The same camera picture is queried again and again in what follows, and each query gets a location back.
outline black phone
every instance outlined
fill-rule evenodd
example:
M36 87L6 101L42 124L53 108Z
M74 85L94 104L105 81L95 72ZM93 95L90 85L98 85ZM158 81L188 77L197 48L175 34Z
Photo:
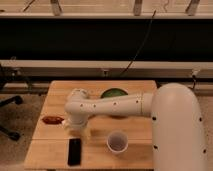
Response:
M68 165L81 164L81 139L73 138L69 140Z

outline black panel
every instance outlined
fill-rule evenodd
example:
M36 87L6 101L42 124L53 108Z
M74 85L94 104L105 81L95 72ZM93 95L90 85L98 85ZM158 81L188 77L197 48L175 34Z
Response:
M0 19L0 58L131 60L150 20ZM213 20L154 20L137 60L213 61Z

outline table surface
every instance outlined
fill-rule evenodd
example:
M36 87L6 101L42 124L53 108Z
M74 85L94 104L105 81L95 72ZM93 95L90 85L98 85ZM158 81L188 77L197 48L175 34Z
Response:
M38 119L26 159L25 169L153 169L151 119L144 117L112 118L94 116L89 119L91 137L83 139L81 165L67 165L68 143L74 135L63 126L46 125L44 116L66 118L66 98L74 88L84 88L91 98L109 88L122 88L128 94L153 92L154 81L53 81L49 87ZM122 155L113 155L106 145L106 137L113 130L128 136L129 146Z

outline white cup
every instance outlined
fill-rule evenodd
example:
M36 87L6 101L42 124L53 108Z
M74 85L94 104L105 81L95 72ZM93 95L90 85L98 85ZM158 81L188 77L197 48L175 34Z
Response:
M128 147L127 135L122 131L113 131L107 137L107 147L113 154L120 154Z

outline office chair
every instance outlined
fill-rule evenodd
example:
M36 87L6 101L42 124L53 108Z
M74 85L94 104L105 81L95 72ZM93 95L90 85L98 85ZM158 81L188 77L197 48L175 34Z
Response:
M3 89L4 85L6 84L6 77L3 71L3 68L0 64L0 90ZM20 96L13 96L9 99L0 101L0 107L5 106L9 103L15 102L17 105L23 103L23 99ZM9 137L11 140L18 141L20 138L20 134L18 132L12 132L8 129L4 128L2 125L0 125L0 132L4 133L7 137Z

